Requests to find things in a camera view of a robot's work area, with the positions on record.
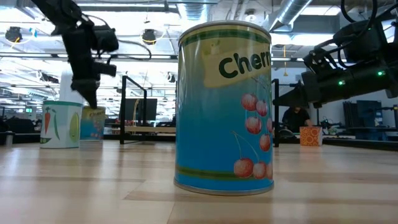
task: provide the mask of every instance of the tin can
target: tin can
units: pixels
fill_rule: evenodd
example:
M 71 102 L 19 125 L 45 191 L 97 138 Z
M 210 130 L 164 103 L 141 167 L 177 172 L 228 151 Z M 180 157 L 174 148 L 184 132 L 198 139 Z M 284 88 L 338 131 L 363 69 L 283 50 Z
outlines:
M 209 22 L 179 46 L 175 184 L 215 195 L 270 190 L 270 35 L 247 22 Z
M 99 141 L 104 137 L 105 107 L 83 107 L 81 113 L 80 140 Z
M 43 102 L 40 148 L 79 147 L 82 107 L 80 103 L 67 101 Z

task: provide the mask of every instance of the green stripe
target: green stripe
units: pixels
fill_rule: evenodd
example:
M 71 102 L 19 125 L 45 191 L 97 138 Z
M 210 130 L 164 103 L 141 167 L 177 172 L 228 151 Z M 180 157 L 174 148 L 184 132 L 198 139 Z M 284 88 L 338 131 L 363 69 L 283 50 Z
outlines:
M 186 175 L 189 177 L 198 177 L 201 179 L 213 179 L 213 180 L 254 180 L 254 177 L 240 178 L 236 177 L 233 172 L 230 171 L 213 171 L 213 170 L 198 170 L 188 167 L 176 166 L 176 171 L 179 174 Z
M 64 105 L 64 106 L 83 106 L 81 103 L 66 102 L 66 101 L 45 101 L 43 105 Z
M 234 38 L 243 38 L 253 40 L 263 44 L 269 44 L 269 40 L 259 34 L 249 32 L 246 30 L 236 30 L 236 29 L 225 29 L 225 30 L 211 30 L 211 31 L 204 31 L 198 34 L 193 34 L 187 37 L 181 45 L 184 47 L 188 44 L 194 43 L 199 40 L 206 40 L 212 38 L 225 38 L 225 37 L 234 37 Z

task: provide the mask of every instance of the person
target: person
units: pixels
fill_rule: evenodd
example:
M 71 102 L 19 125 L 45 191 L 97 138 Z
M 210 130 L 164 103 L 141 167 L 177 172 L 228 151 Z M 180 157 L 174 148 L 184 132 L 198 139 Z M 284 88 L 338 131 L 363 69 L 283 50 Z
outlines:
M 282 118 L 282 122 L 286 125 L 286 128 L 293 133 L 299 133 L 300 127 L 302 126 L 313 126 L 310 115 L 308 115 L 306 110 L 299 107 L 287 109 Z

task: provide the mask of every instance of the orange box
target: orange box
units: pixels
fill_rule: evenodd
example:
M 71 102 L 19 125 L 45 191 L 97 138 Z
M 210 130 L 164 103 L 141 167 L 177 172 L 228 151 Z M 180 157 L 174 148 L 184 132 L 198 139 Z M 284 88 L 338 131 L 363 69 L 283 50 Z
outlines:
M 300 145 L 302 146 L 321 146 L 322 128 L 321 127 L 300 127 Z

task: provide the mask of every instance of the can rim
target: can rim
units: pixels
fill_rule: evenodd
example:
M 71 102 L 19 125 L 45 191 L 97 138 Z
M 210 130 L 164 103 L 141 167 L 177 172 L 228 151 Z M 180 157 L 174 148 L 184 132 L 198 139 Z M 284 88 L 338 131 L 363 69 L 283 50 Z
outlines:
M 250 28 L 253 29 L 257 29 L 258 31 L 261 31 L 263 33 L 265 33 L 266 36 L 269 37 L 269 40 L 272 41 L 271 39 L 271 35 L 269 34 L 268 31 L 266 31 L 263 27 L 257 25 L 257 24 L 253 24 L 251 22 L 245 22 L 245 21 L 211 21 L 211 22 L 205 22 L 202 24 L 198 24 L 195 25 L 189 29 L 187 29 L 185 32 L 183 32 L 178 40 L 178 44 L 181 44 L 181 40 L 189 33 L 191 33 L 192 31 L 195 31 L 197 29 L 200 28 L 204 28 L 204 27 L 211 27 L 211 26 L 220 26 L 220 25 L 241 25 L 241 26 L 248 26 Z

